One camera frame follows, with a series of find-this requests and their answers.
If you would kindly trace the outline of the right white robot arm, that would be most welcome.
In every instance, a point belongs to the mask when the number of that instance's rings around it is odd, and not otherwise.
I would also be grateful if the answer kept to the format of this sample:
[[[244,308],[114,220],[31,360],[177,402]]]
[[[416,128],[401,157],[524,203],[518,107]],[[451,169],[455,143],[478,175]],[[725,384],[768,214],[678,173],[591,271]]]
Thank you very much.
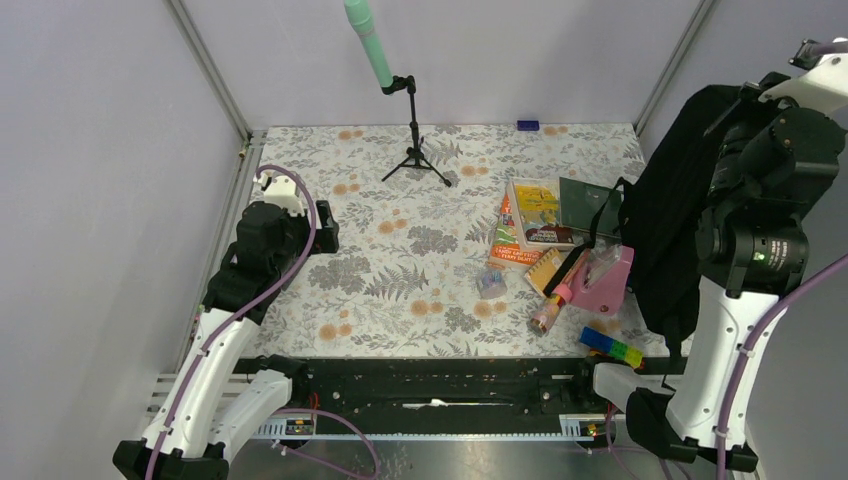
[[[837,176],[845,135],[830,114],[787,103],[708,131],[715,170],[695,234],[698,320],[683,376],[658,386],[604,362],[575,382],[579,407],[610,402],[631,439],[662,462],[704,458],[719,476],[756,467],[748,401],[775,324],[811,286],[802,221]]]

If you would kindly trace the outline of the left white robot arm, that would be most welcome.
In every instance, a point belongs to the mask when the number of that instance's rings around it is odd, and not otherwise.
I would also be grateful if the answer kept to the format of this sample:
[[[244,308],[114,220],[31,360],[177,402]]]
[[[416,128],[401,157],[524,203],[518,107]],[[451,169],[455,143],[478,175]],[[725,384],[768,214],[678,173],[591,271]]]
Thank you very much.
[[[236,225],[219,270],[209,280],[192,351],[151,424],[121,441],[113,465],[127,479],[225,479],[230,464],[272,412],[309,401],[303,362],[273,355],[248,387],[215,411],[247,344],[269,307],[311,255],[339,249],[339,225],[326,200],[308,208],[254,201]]]

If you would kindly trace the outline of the black student backpack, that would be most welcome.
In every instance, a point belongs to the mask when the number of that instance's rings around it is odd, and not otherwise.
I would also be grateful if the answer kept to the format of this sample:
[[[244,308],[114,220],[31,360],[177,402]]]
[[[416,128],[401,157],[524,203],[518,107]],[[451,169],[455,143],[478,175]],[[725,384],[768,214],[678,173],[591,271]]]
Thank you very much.
[[[682,359],[682,343],[698,319],[695,232],[721,143],[707,130],[739,96],[730,85],[709,85],[690,96],[638,180],[620,179],[613,188],[623,195],[621,241],[634,252],[628,285],[647,329],[664,338],[674,362]]]

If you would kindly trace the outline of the dark green notebook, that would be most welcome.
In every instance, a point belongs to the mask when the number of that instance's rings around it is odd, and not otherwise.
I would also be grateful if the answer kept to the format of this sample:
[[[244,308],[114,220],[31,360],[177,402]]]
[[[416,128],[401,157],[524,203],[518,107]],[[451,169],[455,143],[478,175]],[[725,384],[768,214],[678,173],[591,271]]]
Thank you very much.
[[[618,212],[623,201],[620,190],[560,177],[559,201],[560,225],[588,233],[592,220],[604,206],[597,235],[606,239],[620,239]]]

